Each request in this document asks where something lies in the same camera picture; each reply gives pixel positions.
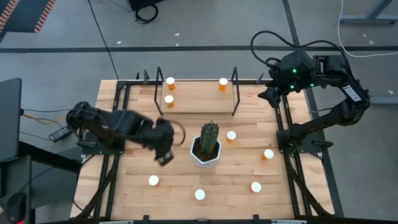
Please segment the gray floor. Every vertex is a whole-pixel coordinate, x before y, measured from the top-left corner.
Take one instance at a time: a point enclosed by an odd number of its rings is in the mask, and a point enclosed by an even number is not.
[[[113,1],[128,7],[126,0]],[[364,14],[375,2],[345,0],[345,12]],[[337,43],[340,1],[290,0],[289,4],[301,44],[316,39]],[[134,22],[134,15],[108,0],[92,1],[92,5],[109,47],[249,45],[252,35],[265,29],[292,40],[284,6],[278,0],[166,0],[158,4],[158,19],[147,25]],[[396,15],[397,9],[398,1],[394,1],[385,13]],[[151,12],[145,9],[142,16],[149,16]],[[342,41],[349,46],[398,45],[397,34],[398,25],[341,27]],[[269,36],[259,37],[256,44],[283,45]],[[0,48],[53,47],[104,47],[86,0],[57,0],[39,34],[8,33],[0,43]],[[288,53],[263,51],[259,55],[281,58]],[[311,55],[328,53],[310,52]],[[134,78],[143,69],[154,78],[157,66],[162,67],[165,76],[175,78],[225,77],[231,75],[235,66],[240,78],[257,78],[267,71],[250,51],[113,52],[111,55],[120,79]],[[350,58],[350,62],[356,78],[361,79],[373,96],[395,97],[398,94],[397,59],[398,55]],[[93,105],[100,80],[115,79],[108,53],[0,54],[0,68],[0,80],[22,78],[22,107],[38,110],[71,108],[79,101]],[[314,94],[318,108],[333,106],[343,99],[343,95],[332,88],[316,88]],[[30,114],[50,119],[63,115]],[[335,143],[330,155],[346,217],[398,220],[397,114],[396,107],[372,106],[356,126],[332,127],[325,131],[327,140]],[[47,136],[56,129],[55,125],[21,119],[21,131],[27,133]],[[21,135],[21,139],[48,151],[64,153],[76,141],[70,137],[53,144],[25,135]],[[43,176],[43,181],[55,175],[60,173],[55,170]],[[71,184],[60,189],[63,192],[60,201],[37,211],[39,222],[68,217],[75,177],[67,178]]]

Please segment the hexagonal planter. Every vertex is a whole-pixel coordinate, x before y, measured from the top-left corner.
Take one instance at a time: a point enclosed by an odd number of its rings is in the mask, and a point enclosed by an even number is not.
[[[193,152],[194,149],[195,149],[195,146],[196,146],[197,144],[199,144],[199,142],[200,142],[200,136],[196,136],[196,137],[193,138],[192,146],[191,146],[191,151],[190,151],[190,152],[191,152],[191,155],[193,156],[193,160],[194,160],[195,163],[196,163],[198,166],[200,166],[200,167],[210,168],[210,167],[212,167],[212,166],[216,163],[216,161],[217,161],[218,159],[220,159],[220,154],[221,154],[221,142],[220,142],[219,140],[217,140],[217,143],[216,143],[216,146],[218,146],[217,156],[216,156],[214,159],[211,159],[211,160],[206,161],[206,162],[203,162],[201,159],[199,159],[199,158],[195,155],[195,153]]]

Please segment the potted cactus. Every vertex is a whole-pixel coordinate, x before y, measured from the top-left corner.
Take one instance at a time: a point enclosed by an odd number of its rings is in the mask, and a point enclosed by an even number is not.
[[[221,142],[217,140],[219,127],[213,121],[201,128],[200,136],[194,137],[191,155],[201,167],[212,167],[220,158]]]

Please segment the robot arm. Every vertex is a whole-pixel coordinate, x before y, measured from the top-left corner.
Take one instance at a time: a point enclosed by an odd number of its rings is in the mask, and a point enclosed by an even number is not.
[[[296,51],[286,55],[282,60],[272,58],[276,63],[270,67],[272,81],[268,89],[258,97],[268,100],[275,108],[280,103],[282,94],[302,89],[327,85],[338,87],[346,99],[332,107],[328,114],[304,124],[293,124],[289,127],[287,142],[295,146],[302,144],[306,135],[333,126],[349,126],[356,124],[370,106],[370,96],[355,80],[344,58],[340,55],[314,56]]]
[[[149,150],[155,150],[155,160],[164,166],[173,158],[171,147],[174,141],[174,130],[171,122],[158,118],[154,122],[131,110],[117,110],[107,112],[91,107],[87,102],[80,102],[67,114],[67,123],[73,129],[79,141],[83,141],[84,130],[95,134],[99,141],[113,148],[125,140],[138,143]]]

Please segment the wooden tabletop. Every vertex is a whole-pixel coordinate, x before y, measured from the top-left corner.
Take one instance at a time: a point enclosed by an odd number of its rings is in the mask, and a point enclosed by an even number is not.
[[[111,111],[116,82],[101,82],[96,107]],[[154,162],[154,152],[132,142],[126,143],[119,163],[112,220],[142,220],[143,215],[149,215],[151,220],[252,219],[253,214],[259,214],[260,218],[294,217],[284,160],[275,135],[278,128],[275,111],[266,100],[257,97],[265,87],[240,85],[239,88],[241,102],[235,116],[165,114],[166,119],[176,119],[185,126],[187,138],[182,146],[173,147],[175,159],[163,168]],[[293,122],[308,121],[310,117],[304,94],[291,93],[288,99]],[[128,109],[152,119],[159,117],[154,103],[154,86],[132,86]],[[218,140],[222,143],[222,150],[220,160],[212,168],[203,168],[195,164],[190,146],[193,137],[199,135],[203,124],[210,120],[220,127]],[[232,143],[226,142],[225,138],[230,130],[237,134]],[[175,141],[178,141],[181,132],[176,130],[176,133]],[[273,159],[261,159],[265,149],[274,151]],[[321,160],[311,154],[301,154],[301,158],[307,187],[323,207],[333,213]],[[103,156],[97,155],[81,169],[75,194],[75,201],[81,207],[90,201],[98,188],[102,160]],[[150,175],[160,177],[158,186],[148,184]],[[254,181],[262,185],[258,194],[249,190]],[[195,200],[197,189],[205,191],[204,200]],[[300,213],[304,214],[298,187],[296,191]],[[101,214],[104,214],[105,207],[106,199],[103,200]],[[79,212],[73,206],[71,217]]]
[[[160,108],[164,113],[232,113],[234,111],[234,88],[228,82],[225,91],[220,91],[218,80],[207,82],[181,81],[175,84],[174,90],[169,90],[163,83]],[[169,108],[164,98],[174,97],[174,107]]]

